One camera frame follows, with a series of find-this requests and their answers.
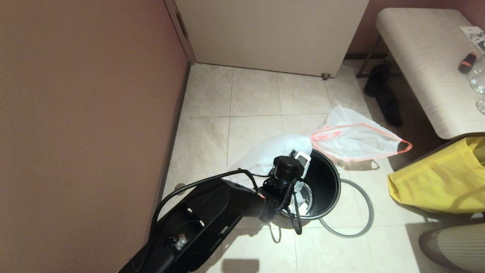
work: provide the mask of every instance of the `tile floor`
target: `tile floor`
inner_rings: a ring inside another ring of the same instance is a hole
[[[354,76],[358,64],[344,61],[337,77],[328,81],[243,68],[192,66],[164,196],[178,183],[223,173],[227,165],[268,137],[304,133],[322,125],[338,104],[385,125],[376,103],[361,92],[365,79]],[[405,80],[394,81],[400,89],[398,97],[413,100],[412,94],[406,94],[411,91]],[[416,115],[403,117],[405,123],[411,119],[403,130],[433,134],[432,129],[423,129],[430,124],[422,120],[422,113]],[[423,138],[427,141],[423,147],[440,144],[439,138]],[[403,157],[398,165],[408,160]],[[283,226],[279,228],[278,221],[262,224],[258,219],[244,218],[197,272],[451,272],[429,261],[417,245],[419,234],[441,224],[393,202],[386,180],[390,172],[389,160],[378,159],[349,166],[341,173],[360,184],[373,201],[375,222],[365,236],[335,237],[316,221],[305,225],[298,236],[285,225],[279,224]],[[172,199],[162,213],[181,198]],[[367,216],[364,199],[343,185],[340,201],[325,220],[340,232],[354,233]]]

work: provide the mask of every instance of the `robotic arm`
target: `robotic arm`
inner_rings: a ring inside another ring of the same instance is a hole
[[[305,159],[279,156],[262,187],[257,187],[247,170],[230,171],[197,181],[169,194],[155,210],[150,236],[137,273],[186,273],[197,270],[236,226],[242,217],[258,217],[268,222],[287,210],[297,234],[301,234],[298,208],[290,213],[291,194],[304,173]],[[223,177],[244,173],[254,189],[243,187]],[[163,205],[177,193],[195,189],[157,220]]]

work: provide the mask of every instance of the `black trash can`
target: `black trash can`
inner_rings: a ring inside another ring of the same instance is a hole
[[[340,176],[335,165],[321,152],[313,149],[311,161],[305,176],[305,182],[312,193],[312,203],[306,215],[301,220],[319,219],[332,211],[340,197]],[[282,211],[284,217],[289,215]]]

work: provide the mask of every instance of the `paper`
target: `paper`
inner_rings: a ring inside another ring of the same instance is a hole
[[[485,53],[485,33],[479,27],[458,27],[473,42],[473,44]]]

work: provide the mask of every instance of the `bench leg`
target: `bench leg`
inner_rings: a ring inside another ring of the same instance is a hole
[[[371,52],[369,52],[369,54],[367,55],[367,58],[365,59],[365,61],[362,64],[362,66],[360,67],[359,72],[357,72],[357,75],[356,75],[357,78],[367,78],[368,77],[368,75],[363,75],[362,72],[364,71],[365,66],[369,62],[372,54],[374,54],[374,51],[377,48],[377,46],[379,45],[379,43],[381,42],[381,40],[382,40],[382,36],[379,34],[379,36],[377,37],[377,39],[376,39],[376,41],[374,43],[374,46],[371,49]]]

